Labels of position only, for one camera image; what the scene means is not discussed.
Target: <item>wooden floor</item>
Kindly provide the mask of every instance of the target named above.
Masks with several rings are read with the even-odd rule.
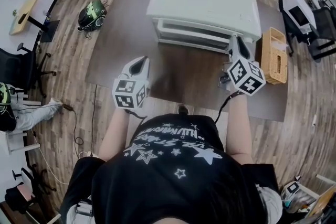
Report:
[[[52,12],[53,19],[60,19],[54,41],[42,44],[43,53],[49,52],[52,58],[47,61],[46,70],[57,70],[56,77],[44,77],[43,84],[50,97],[62,99],[74,107],[77,113],[75,136],[84,140],[78,152],[91,150],[91,118],[95,85],[85,83],[90,56],[99,31],[85,38],[77,32],[78,14],[91,0],[59,0]],[[272,7],[272,0],[259,0]],[[296,44],[296,53],[289,59],[288,100],[283,123],[251,118],[253,132],[253,158],[258,163],[272,163],[275,166],[279,184],[302,176],[302,183],[314,191],[321,192],[326,187],[315,179],[317,173],[336,180],[336,63],[335,56],[322,59],[320,63],[311,60],[305,45]],[[33,99],[41,99],[38,91],[31,92]],[[113,103],[111,90],[97,87],[95,116],[93,119],[93,151],[97,152],[111,119]],[[175,103],[147,99],[143,114],[150,117],[174,112]],[[191,108],[194,114],[216,116],[215,111]],[[317,115],[317,125],[312,127],[312,119]],[[136,119],[131,119],[129,133],[134,131]],[[75,115],[61,111],[52,120],[36,126],[38,141],[46,155],[51,169],[58,179],[68,183],[76,163],[72,132]],[[227,114],[223,114],[218,127],[225,139]],[[46,164],[38,150],[29,152],[30,163],[39,168]],[[48,172],[48,181],[57,187],[50,196],[54,209],[58,209],[67,189],[58,183]]]

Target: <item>person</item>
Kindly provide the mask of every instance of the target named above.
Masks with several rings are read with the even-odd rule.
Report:
[[[157,116],[125,148],[129,114],[116,109],[98,157],[79,159],[60,213],[64,223],[277,223],[273,165],[254,164],[245,95],[229,102],[226,152],[207,116]],[[82,207],[90,221],[81,220]]]
[[[16,130],[27,131],[43,120],[50,120],[62,106],[62,102],[51,98],[43,106],[23,105],[11,100],[0,111],[0,133],[11,133]]]

